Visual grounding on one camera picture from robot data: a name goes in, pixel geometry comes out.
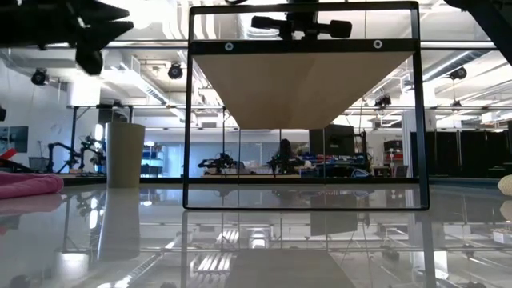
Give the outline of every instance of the white object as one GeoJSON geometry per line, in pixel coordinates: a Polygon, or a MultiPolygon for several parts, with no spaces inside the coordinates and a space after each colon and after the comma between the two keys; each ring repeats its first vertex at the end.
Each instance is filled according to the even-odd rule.
{"type": "Polygon", "coordinates": [[[498,182],[498,189],[506,196],[512,196],[512,175],[503,177],[498,182]]]}
{"type": "Polygon", "coordinates": [[[108,188],[137,188],[141,173],[145,127],[139,124],[106,124],[106,184],[108,188]]]}

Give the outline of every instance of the white pillar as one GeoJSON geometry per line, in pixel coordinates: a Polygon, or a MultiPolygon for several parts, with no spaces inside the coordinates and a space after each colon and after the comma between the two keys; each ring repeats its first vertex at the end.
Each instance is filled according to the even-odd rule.
{"type": "MultiPolygon", "coordinates": [[[[423,85],[423,98],[425,106],[436,106],[434,87],[429,83],[423,85]]],[[[403,91],[401,102],[405,106],[414,106],[414,91],[403,91]]],[[[426,131],[436,129],[436,117],[434,110],[425,110],[425,128],[426,131]]],[[[408,165],[407,177],[412,177],[412,150],[410,146],[410,132],[416,132],[416,112],[406,110],[402,112],[402,145],[403,145],[403,165],[408,165]]]]}
{"type": "MultiPolygon", "coordinates": [[[[68,85],[68,105],[70,106],[96,106],[100,102],[101,82],[92,77],[79,77],[68,85]]],[[[78,110],[80,119],[76,122],[76,133],[74,137],[74,149],[80,151],[80,138],[87,135],[94,135],[94,128],[98,124],[98,110],[89,109],[82,114],[84,109],[78,110]]],[[[89,159],[93,157],[92,152],[86,152],[84,157],[84,171],[94,172],[94,165],[89,159]]]]}

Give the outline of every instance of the black metal frame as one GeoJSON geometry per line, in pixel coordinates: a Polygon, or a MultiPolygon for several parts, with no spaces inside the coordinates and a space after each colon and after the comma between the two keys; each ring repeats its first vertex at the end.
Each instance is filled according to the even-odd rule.
{"type": "MultiPolygon", "coordinates": [[[[189,16],[189,50],[187,62],[189,65],[194,62],[195,55],[206,54],[280,54],[280,53],[314,53],[314,52],[390,52],[390,51],[413,51],[413,76],[414,76],[414,100],[418,144],[418,169],[419,169],[419,207],[407,210],[428,210],[430,208],[430,193],[428,184],[428,173],[426,168],[425,152],[425,107],[423,103],[423,75],[419,23],[419,4],[412,1],[400,2],[330,2],[330,3],[308,3],[308,4],[281,4],[265,6],[194,6],[190,8],[189,16]],[[351,10],[409,10],[411,21],[411,39],[357,39],[357,40],[318,40],[318,41],[282,41],[282,40],[228,40],[228,41],[201,41],[194,40],[194,18],[196,15],[204,14],[246,14],[265,12],[314,12],[314,11],[351,11],[351,10]],[[376,48],[376,40],[382,42],[380,48],[376,48]]],[[[190,185],[190,133],[191,133],[191,112],[192,112],[192,69],[186,73],[186,108],[185,108],[185,145],[183,161],[183,207],[190,210],[212,210],[214,208],[191,207],[188,203],[190,185]]],[[[281,181],[272,178],[260,178],[257,181],[262,185],[278,185],[281,181]]],[[[295,184],[307,184],[312,179],[294,179],[295,184]]],[[[355,183],[344,179],[340,183],[355,183]]],[[[210,184],[220,183],[217,179],[210,179],[210,184]]],[[[325,179],[318,179],[318,184],[325,184],[325,179]]],[[[227,210],[255,210],[252,208],[229,208],[227,210]]],[[[320,209],[296,209],[296,210],[320,210],[320,209]]]]}

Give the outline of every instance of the wooden hopper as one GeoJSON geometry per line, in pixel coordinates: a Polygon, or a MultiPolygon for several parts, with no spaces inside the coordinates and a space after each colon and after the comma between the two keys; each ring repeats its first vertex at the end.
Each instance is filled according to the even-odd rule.
{"type": "Polygon", "coordinates": [[[322,129],[411,52],[210,54],[195,61],[241,129],[322,129]]]}

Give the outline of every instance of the security camera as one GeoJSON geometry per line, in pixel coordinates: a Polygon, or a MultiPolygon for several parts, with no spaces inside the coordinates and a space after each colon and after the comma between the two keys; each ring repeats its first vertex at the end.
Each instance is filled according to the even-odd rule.
{"type": "Polygon", "coordinates": [[[36,86],[45,86],[50,82],[50,77],[46,73],[46,68],[36,68],[30,80],[36,86]]]}
{"type": "Polygon", "coordinates": [[[183,76],[182,64],[180,62],[172,62],[167,75],[171,79],[180,79],[183,76]]]}
{"type": "Polygon", "coordinates": [[[448,78],[455,80],[463,80],[467,76],[467,70],[464,67],[460,67],[448,74],[448,78]]]}

